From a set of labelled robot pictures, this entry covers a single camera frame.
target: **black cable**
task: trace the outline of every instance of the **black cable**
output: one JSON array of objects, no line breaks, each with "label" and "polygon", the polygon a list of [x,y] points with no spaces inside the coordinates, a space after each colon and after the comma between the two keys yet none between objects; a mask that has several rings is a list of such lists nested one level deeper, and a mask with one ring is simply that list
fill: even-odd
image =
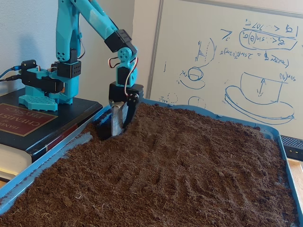
[{"label": "black cable", "polygon": [[11,76],[11,77],[7,77],[5,79],[0,79],[0,82],[3,82],[3,81],[13,81],[13,80],[17,80],[17,79],[21,79],[21,74],[14,75],[14,76]]}]

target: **red label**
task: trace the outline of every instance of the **red label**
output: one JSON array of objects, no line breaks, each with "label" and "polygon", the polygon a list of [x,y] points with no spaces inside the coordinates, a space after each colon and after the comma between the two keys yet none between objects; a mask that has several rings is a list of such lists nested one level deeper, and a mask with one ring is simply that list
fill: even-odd
[{"label": "red label", "polygon": [[56,117],[2,103],[0,104],[0,131],[24,137]]}]

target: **white wall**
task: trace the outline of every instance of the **white wall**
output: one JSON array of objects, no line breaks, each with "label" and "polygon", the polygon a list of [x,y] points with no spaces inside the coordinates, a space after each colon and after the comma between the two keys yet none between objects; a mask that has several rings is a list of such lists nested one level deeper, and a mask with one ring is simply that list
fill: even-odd
[{"label": "white wall", "polygon": [[[252,7],[274,9],[303,14],[302,0],[217,0],[219,2],[240,4]],[[152,51],[158,20],[160,0],[135,0],[133,43],[139,49],[139,79],[147,91],[150,75]]]},{"label": "white wall", "polygon": [[[98,0],[104,11],[119,28],[132,35],[134,0]],[[43,68],[49,68],[55,58],[55,30],[58,1],[9,0],[0,7],[0,74],[24,60],[35,59]],[[80,93],[78,97],[108,105],[109,83],[116,72],[107,65],[115,56],[104,40],[81,18],[83,43]],[[23,87],[20,81],[0,83],[0,96]]]},{"label": "white wall", "polygon": [[[35,59],[41,67],[56,60],[57,4],[54,1],[1,1],[0,74],[24,60]],[[0,95],[21,87],[23,84],[19,80],[1,82]]]}]

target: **whiteboard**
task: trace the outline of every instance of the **whiteboard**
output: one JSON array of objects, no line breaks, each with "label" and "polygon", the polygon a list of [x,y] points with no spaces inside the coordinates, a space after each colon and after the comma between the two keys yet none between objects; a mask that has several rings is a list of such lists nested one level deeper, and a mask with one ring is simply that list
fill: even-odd
[{"label": "whiteboard", "polygon": [[148,98],[195,105],[303,139],[303,19],[162,0]]}]

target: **wire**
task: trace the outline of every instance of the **wire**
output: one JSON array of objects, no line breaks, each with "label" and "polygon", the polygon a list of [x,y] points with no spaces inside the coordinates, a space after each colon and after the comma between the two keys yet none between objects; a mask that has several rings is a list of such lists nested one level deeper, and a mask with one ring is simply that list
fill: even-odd
[{"label": "wire", "polygon": [[52,69],[58,69],[58,68],[57,67],[51,67],[51,68],[47,69],[47,71],[51,72]]},{"label": "wire", "polygon": [[131,76],[131,74],[134,72],[134,70],[137,68],[137,64],[138,64],[139,58],[136,57],[136,62],[134,63],[134,67],[133,69],[129,72],[126,81],[125,81],[125,85],[124,85],[124,94],[126,95],[126,97],[128,97],[128,93],[126,92],[126,86],[127,86],[127,81],[129,79],[129,77]]},{"label": "wire", "polygon": [[84,47],[84,44],[83,44],[82,39],[81,39],[80,19],[81,19],[81,15],[79,15],[78,31],[79,31],[80,43],[83,46],[84,53],[78,59],[83,58],[83,56],[85,55],[85,47]]},{"label": "wire", "polygon": [[83,45],[82,39],[80,39],[80,42],[81,42],[81,44],[82,44],[82,46],[83,46],[84,53],[83,53],[78,59],[81,59],[81,58],[85,55],[85,47],[84,47],[84,45]]},{"label": "wire", "polygon": [[111,69],[113,69],[113,68],[115,68],[117,65],[119,65],[120,63],[117,63],[116,65],[114,65],[114,66],[112,66],[111,65],[111,61],[113,60],[113,59],[117,59],[118,57],[115,57],[115,58],[110,58],[110,59],[108,59],[108,66],[111,68]]},{"label": "wire", "polygon": [[5,79],[0,79],[0,82],[3,82],[3,81],[12,81],[12,80],[16,80],[16,79],[21,79],[21,74],[10,76],[10,77],[7,77]]},{"label": "wire", "polygon": [[17,65],[17,66],[14,66],[14,67],[11,67],[10,69],[6,70],[4,73],[2,73],[0,75],[0,78],[2,78],[5,74],[7,74],[8,72],[10,71],[18,71],[21,69],[21,65]]},{"label": "wire", "polygon": [[6,70],[4,73],[2,73],[2,74],[0,75],[0,78],[2,78],[5,74],[7,74],[7,73],[10,72],[10,71],[13,71],[13,69],[11,68],[11,69]]}]

